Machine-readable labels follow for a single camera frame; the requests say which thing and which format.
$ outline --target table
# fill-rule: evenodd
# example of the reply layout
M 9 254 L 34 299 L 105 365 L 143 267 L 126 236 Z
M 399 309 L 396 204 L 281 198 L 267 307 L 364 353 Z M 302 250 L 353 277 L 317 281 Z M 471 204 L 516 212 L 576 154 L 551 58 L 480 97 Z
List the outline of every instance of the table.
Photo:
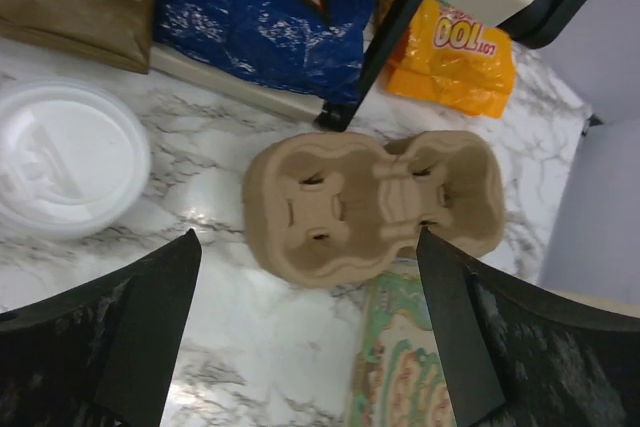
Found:
M 351 130 L 380 140 L 424 130 L 481 135 L 506 192 L 504 241 L 489 264 L 535 282 L 590 109 L 540 58 L 515 47 L 518 80 L 500 120 L 467 117 L 374 87 Z M 261 270 L 243 239 L 241 183 L 252 158 L 312 131 L 157 72 L 148 76 L 0 40 L 0 88 L 68 76 L 122 98 L 153 151 L 144 196 L 112 228 L 54 243 L 0 227 L 0 311 L 111 272 L 188 228 L 203 244 L 164 427 L 339 425 L 355 354 L 361 286 L 304 290 Z

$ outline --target yellow snack bag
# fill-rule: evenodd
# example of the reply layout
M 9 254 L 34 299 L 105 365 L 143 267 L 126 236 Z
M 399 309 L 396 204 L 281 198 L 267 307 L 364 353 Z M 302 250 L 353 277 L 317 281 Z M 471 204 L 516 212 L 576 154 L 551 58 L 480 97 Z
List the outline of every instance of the yellow snack bag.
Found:
M 439 0 L 424 0 L 389 63 L 387 91 L 495 118 L 516 77 L 509 36 Z

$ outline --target round plastic container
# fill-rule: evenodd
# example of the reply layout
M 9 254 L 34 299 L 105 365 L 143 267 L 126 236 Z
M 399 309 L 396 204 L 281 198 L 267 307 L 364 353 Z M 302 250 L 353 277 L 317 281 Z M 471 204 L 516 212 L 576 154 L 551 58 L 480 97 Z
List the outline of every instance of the round plastic container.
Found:
M 109 226 L 138 199 L 151 155 L 144 128 L 108 92 L 82 82 L 0 90 L 0 222 L 68 240 Z

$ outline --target white object in container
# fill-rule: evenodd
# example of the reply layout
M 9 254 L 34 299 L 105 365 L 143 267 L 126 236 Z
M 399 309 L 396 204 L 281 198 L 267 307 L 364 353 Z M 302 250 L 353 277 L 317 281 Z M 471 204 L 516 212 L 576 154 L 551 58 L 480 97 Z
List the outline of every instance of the white object in container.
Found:
M 0 91 L 0 222 L 50 240 L 94 234 L 149 178 L 144 128 L 117 97 L 66 79 Z

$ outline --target doritos bag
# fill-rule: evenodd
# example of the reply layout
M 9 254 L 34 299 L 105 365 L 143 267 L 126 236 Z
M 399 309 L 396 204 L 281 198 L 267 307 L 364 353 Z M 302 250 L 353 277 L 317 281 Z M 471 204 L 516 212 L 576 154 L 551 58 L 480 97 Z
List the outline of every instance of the doritos bag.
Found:
M 267 87 L 359 100 L 375 0 L 159 0 L 155 39 Z
M 422 3 L 390 64 L 389 92 L 495 118 L 516 77 L 507 34 L 438 0 Z

